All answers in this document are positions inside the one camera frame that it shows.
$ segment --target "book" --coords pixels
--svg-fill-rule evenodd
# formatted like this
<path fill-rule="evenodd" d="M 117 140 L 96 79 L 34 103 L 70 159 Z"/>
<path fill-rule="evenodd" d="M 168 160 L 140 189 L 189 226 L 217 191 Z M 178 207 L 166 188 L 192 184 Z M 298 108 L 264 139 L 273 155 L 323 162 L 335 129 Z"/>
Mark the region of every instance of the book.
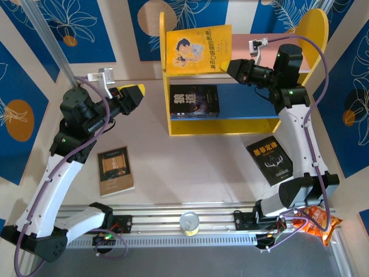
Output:
<path fill-rule="evenodd" d="M 168 76 L 224 73 L 232 58 L 232 25 L 167 32 Z"/>
<path fill-rule="evenodd" d="M 218 117 L 217 86 L 170 85 L 169 110 L 172 119 Z"/>
<path fill-rule="evenodd" d="M 274 136 L 246 147 L 264 177 L 274 186 L 293 176 L 293 164 Z"/>
<path fill-rule="evenodd" d="M 134 189 L 127 147 L 99 153 L 97 158 L 101 197 Z"/>

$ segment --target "blue shelf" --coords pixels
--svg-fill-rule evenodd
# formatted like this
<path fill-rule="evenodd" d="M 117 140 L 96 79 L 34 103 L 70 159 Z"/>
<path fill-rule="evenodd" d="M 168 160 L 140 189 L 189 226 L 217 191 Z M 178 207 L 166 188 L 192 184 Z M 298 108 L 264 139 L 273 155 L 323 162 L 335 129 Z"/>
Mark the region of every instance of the blue shelf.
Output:
<path fill-rule="evenodd" d="M 255 86 L 241 84 L 216 84 L 219 96 L 220 113 L 217 118 L 181 118 L 172 121 L 218 120 L 218 119 L 262 119 L 278 118 L 274 106 L 255 93 Z M 267 89 L 257 89 L 268 96 Z"/>

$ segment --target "white robotic arm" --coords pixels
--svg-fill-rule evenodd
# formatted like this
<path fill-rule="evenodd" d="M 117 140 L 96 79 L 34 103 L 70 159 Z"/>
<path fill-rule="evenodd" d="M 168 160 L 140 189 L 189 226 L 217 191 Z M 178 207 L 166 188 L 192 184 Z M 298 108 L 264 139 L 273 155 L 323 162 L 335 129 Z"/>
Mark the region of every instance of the white robotic arm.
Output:
<path fill-rule="evenodd" d="M 250 42 L 254 55 L 268 43 L 265 40 Z M 248 216 L 253 224 L 244 230 L 260 227 L 258 223 L 263 223 L 263 220 L 278 220 L 283 212 L 291 209 L 319 205 L 325 193 L 329 197 L 340 183 L 337 174 L 329 174 L 314 136 L 310 100 L 305 87 L 298 83 L 302 59 L 299 46 L 282 44 L 273 69 L 259 66 L 253 59 L 236 59 L 221 65 L 222 70 L 240 84 L 268 89 L 269 101 L 287 130 L 285 135 L 292 153 L 293 180 L 280 184 L 278 193 L 270 198 L 257 201 L 252 216 Z"/>
<path fill-rule="evenodd" d="M 57 154 L 48 158 L 47 167 L 44 176 L 37 187 L 37 191 L 31 202 L 28 204 L 27 209 L 16 222 L 17 230 L 19 232 L 27 222 L 27 216 L 31 210 L 31 206 L 34 204 L 36 196 L 48 178 L 49 171 L 51 171 L 62 159 L 63 157 Z M 52 179 L 52 182 L 48 187 L 46 187 L 46 190 L 37 205 L 33 214 L 32 224 L 27 228 L 25 233 L 26 235 L 33 234 L 37 238 L 48 237 L 54 231 L 54 227 L 57 227 L 61 230 L 65 229 L 68 231 L 66 233 L 67 243 L 70 243 L 80 235 L 103 225 L 105 213 L 95 207 L 88 207 L 83 212 L 76 214 L 71 218 L 55 221 L 69 186 L 74 177 L 81 170 L 82 166 L 82 163 L 72 161 L 71 163 L 64 163 L 59 171 L 56 172 L 55 177 Z"/>
<path fill-rule="evenodd" d="M 93 74 L 88 79 L 103 79 L 99 87 L 106 91 L 107 87 L 103 83 L 112 80 L 112 75 L 107 74 L 109 72 L 108 69 L 108 72 Z M 3 228 L 2 238 L 53 262 L 60 257 L 66 245 L 77 237 L 93 229 L 112 227 L 112 209 L 100 203 L 93 203 L 79 214 L 55 221 L 74 177 L 96 144 L 94 133 L 107 124 L 107 119 L 112 123 L 118 114 L 129 115 L 141 103 L 145 88 L 143 85 L 127 85 L 111 88 L 106 95 L 101 102 L 94 103 L 88 92 L 81 87 L 72 88 L 64 94 L 60 106 L 64 117 L 50 148 L 51 154 L 43 178 L 16 224 Z"/>

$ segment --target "brown book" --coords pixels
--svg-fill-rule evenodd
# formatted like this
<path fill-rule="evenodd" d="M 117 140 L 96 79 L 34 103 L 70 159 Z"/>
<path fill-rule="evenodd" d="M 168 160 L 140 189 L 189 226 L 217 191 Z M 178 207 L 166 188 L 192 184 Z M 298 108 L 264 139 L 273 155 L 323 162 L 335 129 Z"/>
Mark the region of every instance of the brown book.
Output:
<path fill-rule="evenodd" d="M 97 158 L 101 197 L 134 189 L 127 147 L 97 154 Z"/>

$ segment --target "snack bag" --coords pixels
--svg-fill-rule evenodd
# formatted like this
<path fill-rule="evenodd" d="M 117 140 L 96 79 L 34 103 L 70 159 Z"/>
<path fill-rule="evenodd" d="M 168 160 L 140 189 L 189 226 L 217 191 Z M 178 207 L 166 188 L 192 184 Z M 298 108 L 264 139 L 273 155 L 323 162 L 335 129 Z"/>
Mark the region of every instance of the snack bag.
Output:
<path fill-rule="evenodd" d="M 327 213 L 323 211 L 322 209 L 318 208 L 317 206 L 312 206 L 312 207 L 305 208 L 304 212 L 310 215 L 312 218 L 314 218 L 315 221 L 318 222 L 320 226 L 322 227 L 327 226 Z M 328 246 L 334 229 L 336 228 L 337 225 L 339 225 L 342 222 L 341 219 L 333 215 L 331 215 L 330 218 L 331 218 L 331 225 L 327 232 L 320 231 L 320 229 L 317 228 L 317 226 L 313 224 L 313 222 L 309 222 L 304 228 L 302 228 L 302 230 L 309 234 L 319 236 L 322 239 L 324 245 Z M 293 226 L 296 228 L 301 227 L 304 224 L 304 222 L 305 221 L 302 219 L 294 219 Z"/>

